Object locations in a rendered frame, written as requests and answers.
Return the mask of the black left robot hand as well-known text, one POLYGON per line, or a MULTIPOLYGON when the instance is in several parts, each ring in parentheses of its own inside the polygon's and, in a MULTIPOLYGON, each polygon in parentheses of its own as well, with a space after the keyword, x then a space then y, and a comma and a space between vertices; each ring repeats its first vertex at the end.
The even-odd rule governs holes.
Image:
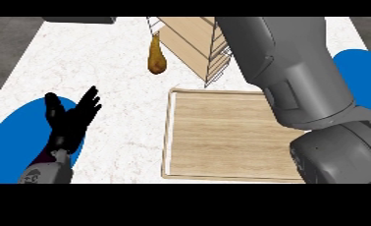
POLYGON ((77 149, 86 128, 101 108, 96 93, 96 87, 91 86, 69 110, 64 110, 55 94, 45 94, 45 120, 51 128, 45 144, 46 154, 60 149, 71 154, 77 149))

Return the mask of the yellow-brown bell pepper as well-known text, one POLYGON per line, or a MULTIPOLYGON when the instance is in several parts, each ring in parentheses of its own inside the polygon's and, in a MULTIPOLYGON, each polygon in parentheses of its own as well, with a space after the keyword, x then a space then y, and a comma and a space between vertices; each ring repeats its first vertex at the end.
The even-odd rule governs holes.
POLYGON ((157 75, 166 70, 166 59, 158 47, 158 35, 151 37, 148 46, 147 69, 157 75))

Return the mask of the pale wooden tray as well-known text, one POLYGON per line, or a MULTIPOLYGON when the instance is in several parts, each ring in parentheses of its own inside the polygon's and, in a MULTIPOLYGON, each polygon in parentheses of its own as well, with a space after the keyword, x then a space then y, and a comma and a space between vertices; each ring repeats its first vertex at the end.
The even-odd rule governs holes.
POLYGON ((166 179, 298 183, 288 143, 263 94, 175 88, 167 93, 160 175, 166 179))

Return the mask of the blue round placemat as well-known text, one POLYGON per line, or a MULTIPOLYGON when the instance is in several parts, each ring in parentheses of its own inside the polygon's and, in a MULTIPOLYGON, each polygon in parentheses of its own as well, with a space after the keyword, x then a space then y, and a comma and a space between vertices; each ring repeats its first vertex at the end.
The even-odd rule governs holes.
POLYGON ((0 184, 16 184, 39 155, 51 128, 45 99, 27 102, 0 123, 0 184))
POLYGON ((354 103, 371 109, 371 51, 345 49, 332 62, 353 94, 354 103))

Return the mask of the dark grey flat appliance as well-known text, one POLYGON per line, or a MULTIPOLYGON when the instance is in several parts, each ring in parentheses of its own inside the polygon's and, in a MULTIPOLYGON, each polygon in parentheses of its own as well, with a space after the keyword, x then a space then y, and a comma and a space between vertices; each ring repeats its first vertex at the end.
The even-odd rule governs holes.
POLYGON ((42 17, 49 23, 113 24, 117 17, 42 17))

